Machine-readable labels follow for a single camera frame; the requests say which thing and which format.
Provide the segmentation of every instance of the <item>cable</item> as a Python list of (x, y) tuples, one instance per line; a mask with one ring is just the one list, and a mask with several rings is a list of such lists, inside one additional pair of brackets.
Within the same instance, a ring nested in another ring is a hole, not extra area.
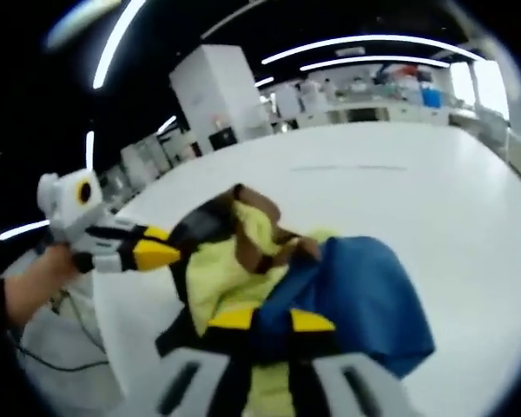
[(54, 369), (56, 371), (60, 372), (79, 372), (84, 371), (85, 369), (90, 369), (92, 367), (100, 367), (102, 365), (108, 365), (108, 361), (98, 361), (98, 362), (91, 362), (86, 365), (81, 365), (80, 367), (57, 367), (56, 365), (52, 365), (50, 362), (45, 361), (44, 359), (38, 357), (36, 354), (33, 354), (29, 350), (27, 350), (25, 347), (16, 345), (17, 350), (19, 350), (22, 354), (26, 354), (27, 356), (30, 356), (35, 361), (43, 364), (45, 367), (49, 367), (50, 369)]
[(79, 326), (81, 326), (81, 330), (85, 333), (87, 338), (90, 340), (90, 342), (95, 345), (97, 348), (100, 349), (101, 352), (106, 354), (106, 349), (104, 349), (104, 346), (101, 345), (98, 341), (96, 341), (95, 337), (90, 333), (90, 331), (85, 327), (83, 323), (83, 319), (81, 317), (81, 311), (79, 311), (79, 308), (76, 305), (76, 301), (73, 299), (73, 295), (71, 295), (68, 291), (61, 291), (62, 295), (66, 296), (69, 300), (69, 303), (71, 304), (71, 307), (73, 308), (73, 312), (76, 315), (77, 321), (79, 321)]

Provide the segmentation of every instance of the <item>white table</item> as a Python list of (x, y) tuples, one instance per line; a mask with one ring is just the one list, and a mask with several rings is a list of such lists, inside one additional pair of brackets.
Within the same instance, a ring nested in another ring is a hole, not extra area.
[[(296, 130), (169, 172), (120, 215), (172, 228), (236, 182), (278, 202), (282, 225), (375, 236), (412, 277), (437, 352), (405, 379), (432, 417), (484, 415), (521, 370), (521, 181), (461, 129), (364, 122)], [(159, 357), (179, 305), (168, 270), (95, 276), (102, 337), (127, 392)]]

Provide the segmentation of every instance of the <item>black cable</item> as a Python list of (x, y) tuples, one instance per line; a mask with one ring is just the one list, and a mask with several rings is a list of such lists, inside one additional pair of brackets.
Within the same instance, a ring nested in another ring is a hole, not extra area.
[(85, 325), (83, 323), (83, 319), (81, 317), (81, 311), (79, 311), (79, 308), (77, 307), (76, 301), (73, 299), (73, 296), (68, 291), (62, 291), (62, 295), (66, 296), (68, 298), (69, 303), (71, 304), (71, 307), (73, 308), (73, 312), (76, 315), (77, 321), (79, 321), (79, 326), (81, 326), (81, 330), (85, 333), (85, 335), (87, 336), (87, 339), (89, 339), (93, 345), (95, 345), (97, 348), (99, 348), (101, 352), (106, 354), (106, 349), (104, 349), (104, 346), (101, 345), (98, 341), (96, 341), (95, 337), (85, 327)]
[(19, 350), (22, 354), (26, 354), (27, 356), (30, 356), (35, 361), (43, 364), (45, 367), (49, 367), (50, 369), (54, 369), (56, 371), (60, 372), (79, 372), (84, 371), (85, 369), (90, 369), (92, 367), (100, 367), (102, 365), (108, 365), (108, 361), (98, 361), (98, 362), (91, 362), (85, 365), (81, 365), (80, 367), (57, 367), (56, 365), (52, 365), (50, 362), (45, 361), (44, 359), (38, 357), (36, 354), (33, 354), (29, 350), (27, 350), (23, 346), (16, 345), (17, 350)]

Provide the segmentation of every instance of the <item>ceiling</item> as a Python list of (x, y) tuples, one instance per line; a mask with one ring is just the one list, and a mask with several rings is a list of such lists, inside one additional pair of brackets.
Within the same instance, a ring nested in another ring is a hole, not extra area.
[[(47, 2), (45, 8), (23, 2), (2, 11), (0, 230), (42, 220), (36, 207), (40, 175), (82, 168), (88, 130), (96, 132), (95, 167), (100, 172), (119, 161), (123, 146), (179, 115), (168, 75), (201, 42), (240, 45), (257, 79), (274, 76), (278, 81), (350, 45), (312, 50), (269, 65), (261, 65), (263, 58), (328, 38), (400, 34), (450, 44), (467, 41), (455, 21), (431, 5), (434, 2), (267, 0), (202, 41), (201, 34), (248, 2), (147, 0), (123, 36), (104, 86), (93, 90), (103, 45), (127, 2), (53, 54), (44, 54), (40, 42), (74, 1)], [(430, 57), (437, 52), (412, 43), (363, 46), (367, 55)], [(31, 235), (6, 244), (19, 249), (39, 236)]]

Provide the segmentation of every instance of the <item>yellow cloth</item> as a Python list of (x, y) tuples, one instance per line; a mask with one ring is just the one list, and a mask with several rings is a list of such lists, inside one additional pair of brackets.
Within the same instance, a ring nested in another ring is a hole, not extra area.
[[(276, 255), (281, 246), (272, 240), (272, 223), (257, 208), (241, 202), (234, 211), (248, 238), (266, 255)], [(323, 242), (335, 235), (325, 230), (309, 235)], [(295, 244), (292, 239), (287, 244)], [(235, 237), (224, 242), (204, 243), (189, 259), (187, 268), (188, 302), (197, 334), (202, 336), (208, 322), (222, 311), (234, 308), (257, 308), (286, 274), (288, 265), (272, 268), (264, 275), (249, 274), (235, 259)], [(255, 367), (247, 409), (258, 415), (293, 417), (293, 402), (288, 387), (286, 363)]]

